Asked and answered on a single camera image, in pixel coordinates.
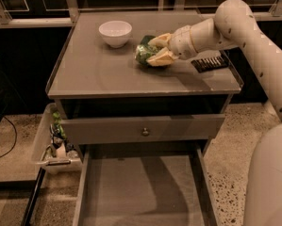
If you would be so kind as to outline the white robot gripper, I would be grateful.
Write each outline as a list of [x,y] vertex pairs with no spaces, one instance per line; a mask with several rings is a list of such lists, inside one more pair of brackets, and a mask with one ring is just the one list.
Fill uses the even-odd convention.
[[191,41],[191,26],[186,25],[178,28],[172,35],[162,34],[149,40],[150,46],[164,47],[159,51],[149,50],[146,52],[145,61],[153,67],[167,66],[173,64],[178,58],[187,60],[196,57],[198,52],[195,50]]

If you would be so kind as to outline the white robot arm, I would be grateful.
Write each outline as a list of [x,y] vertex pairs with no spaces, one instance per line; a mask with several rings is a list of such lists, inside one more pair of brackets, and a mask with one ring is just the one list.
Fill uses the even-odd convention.
[[160,49],[147,59],[152,66],[187,60],[206,50],[240,47],[281,120],[253,151],[243,225],[282,226],[282,50],[260,30],[241,0],[226,0],[213,18],[159,35],[149,44]]

